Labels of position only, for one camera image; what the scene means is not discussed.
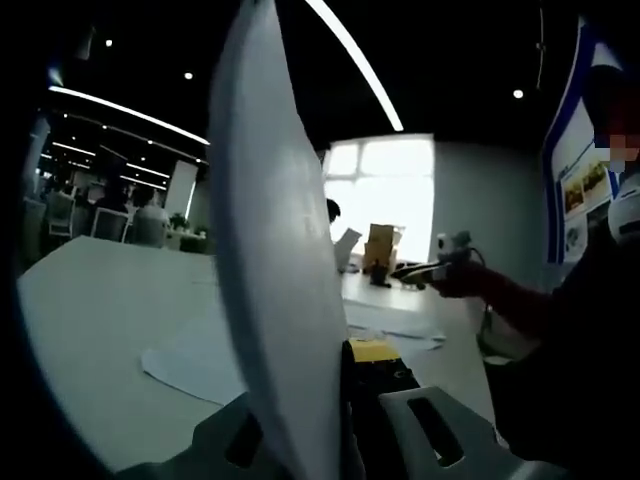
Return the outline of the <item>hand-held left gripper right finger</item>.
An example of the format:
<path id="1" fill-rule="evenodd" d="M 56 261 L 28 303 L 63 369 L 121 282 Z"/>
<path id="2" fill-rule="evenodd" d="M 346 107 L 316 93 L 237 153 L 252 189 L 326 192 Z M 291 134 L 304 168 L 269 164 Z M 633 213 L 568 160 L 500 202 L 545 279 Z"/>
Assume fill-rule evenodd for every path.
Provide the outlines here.
<path id="1" fill-rule="evenodd" d="M 422 387 L 386 342 L 344 343 L 345 436 L 366 479 L 562 479 L 524 460 L 493 425 L 438 387 Z"/>

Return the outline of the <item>person's right hand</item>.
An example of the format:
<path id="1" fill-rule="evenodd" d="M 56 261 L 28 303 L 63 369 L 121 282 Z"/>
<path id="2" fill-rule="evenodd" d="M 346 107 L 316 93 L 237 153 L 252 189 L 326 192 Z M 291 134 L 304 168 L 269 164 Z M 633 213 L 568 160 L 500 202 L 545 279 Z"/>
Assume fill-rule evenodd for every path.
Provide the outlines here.
<path id="1" fill-rule="evenodd" d="M 470 261 L 450 264 L 443 277 L 435 280 L 431 286 L 445 298 L 481 298 L 494 284 L 495 273 L 482 264 Z"/>

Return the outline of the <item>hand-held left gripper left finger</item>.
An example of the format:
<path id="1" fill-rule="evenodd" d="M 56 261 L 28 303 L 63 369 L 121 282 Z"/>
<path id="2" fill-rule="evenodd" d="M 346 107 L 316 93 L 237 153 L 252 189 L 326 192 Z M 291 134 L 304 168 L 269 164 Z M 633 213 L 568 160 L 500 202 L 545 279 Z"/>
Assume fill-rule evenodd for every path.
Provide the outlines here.
<path id="1" fill-rule="evenodd" d="M 147 462 L 115 474 L 117 479 L 287 479 L 251 413 L 246 393 L 200 422 L 191 445 L 164 462 Z"/>

